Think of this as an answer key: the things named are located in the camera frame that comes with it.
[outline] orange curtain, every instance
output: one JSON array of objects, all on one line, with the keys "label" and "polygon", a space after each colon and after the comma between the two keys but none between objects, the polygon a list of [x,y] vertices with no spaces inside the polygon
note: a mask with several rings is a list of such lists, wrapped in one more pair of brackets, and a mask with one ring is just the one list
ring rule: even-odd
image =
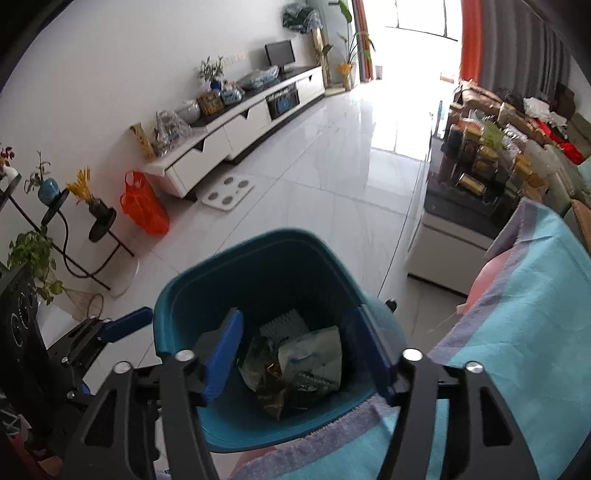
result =
[{"label": "orange curtain", "polygon": [[462,0],[462,60],[460,78],[480,82],[482,72],[481,0]]},{"label": "orange curtain", "polygon": [[[355,28],[358,32],[367,32],[368,31],[368,20],[365,16],[365,6],[363,5],[363,0],[353,0],[353,14],[355,16]],[[371,45],[367,41],[366,38],[360,42],[359,51],[369,50],[371,52]],[[361,81],[368,82],[374,78],[374,64],[371,61],[371,58],[365,57],[365,55],[359,55],[359,61],[361,63],[361,68],[359,69],[361,73]]]}]

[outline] electric outlet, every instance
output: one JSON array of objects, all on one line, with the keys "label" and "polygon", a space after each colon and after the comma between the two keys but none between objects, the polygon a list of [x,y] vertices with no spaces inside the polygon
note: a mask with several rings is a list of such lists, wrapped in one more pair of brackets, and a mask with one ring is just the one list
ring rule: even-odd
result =
[{"label": "electric outlet", "polygon": [[232,65],[234,63],[237,63],[241,60],[244,60],[244,54],[243,53],[239,53],[236,55],[226,55],[223,58],[223,64],[227,67],[229,65]]}]

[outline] white wall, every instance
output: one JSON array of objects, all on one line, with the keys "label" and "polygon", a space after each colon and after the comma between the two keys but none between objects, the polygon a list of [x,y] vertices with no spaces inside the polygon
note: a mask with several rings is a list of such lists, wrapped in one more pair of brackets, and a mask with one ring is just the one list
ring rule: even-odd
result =
[{"label": "white wall", "polygon": [[578,113],[591,122],[591,86],[573,57],[570,58],[568,87],[574,92],[574,104]]},{"label": "white wall", "polygon": [[[195,69],[208,55],[243,53],[246,60],[226,68],[237,79],[266,66],[264,44],[290,38],[300,65],[314,64],[311,39],[284,29],[282,11],[290,0],[74,0],[26,52],[0,95],[0,142],[14,147],[13,166],[28,177],[37,150],[52,162],[65,187],[76,171],[92,169],[92,190],[119,215],[115,230],[136,232],[119,207],[124,174],[142,157],[128,127],[149,127],[156,110],[174,109],[195,98],[203,83]],[[18,189],[15,198],[39,222],[46,208],[36,194]],[[93,218],[85,205],[68,199],[69,253],[97,267],[113,242],[87,240]],[[0,261],[8,242],[29,226],[8,204],[0,213]],[[49,233],[61,243],[56,218]],[[80,283],[60,277],[70,287]]]}]

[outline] monitor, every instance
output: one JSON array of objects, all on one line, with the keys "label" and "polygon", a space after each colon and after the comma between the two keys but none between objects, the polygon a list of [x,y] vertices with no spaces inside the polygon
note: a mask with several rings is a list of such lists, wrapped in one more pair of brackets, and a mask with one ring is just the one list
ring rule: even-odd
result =
[{"label": "monitor", "polygon": [[271,65],[277,65],[281,73],[285,73],[285,65],[294,63],[294,49],[291,46],[291,40],[283,40],[265,45],[267,58]]}]

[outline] curtain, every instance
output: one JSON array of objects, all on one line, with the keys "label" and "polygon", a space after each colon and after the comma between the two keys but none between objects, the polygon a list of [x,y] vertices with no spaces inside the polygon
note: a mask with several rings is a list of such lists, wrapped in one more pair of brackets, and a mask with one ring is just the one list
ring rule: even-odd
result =
[{"label": "curtain", "polygon": [[482,68],[482,9],[480,0],[462,0],[462,59],[460,78],[480,82]]},{"label": "curtain", "polygon": [[[465,80],[544,100],[554,97],[558,82],[568,81],[566,46],[522,0],[462,0],[462,15]],[[475,29],[481,31],[480,48]]]},{"label": "curtain", "polygon": [[[352,4],[353,17],[355,19],[355,31],[367,32],[368,21],[367,17],[365,16],[365,6],[363,5],[363,0],[352,0]],[[371,45],[366,38],[360,39],[358,62],[360,79],[362,82],[368,82],[374,78],[374,64],[371,61],[371,58],[366,58],[365,55],[363,55],[362,52],[364,50],[371,51]]]}]

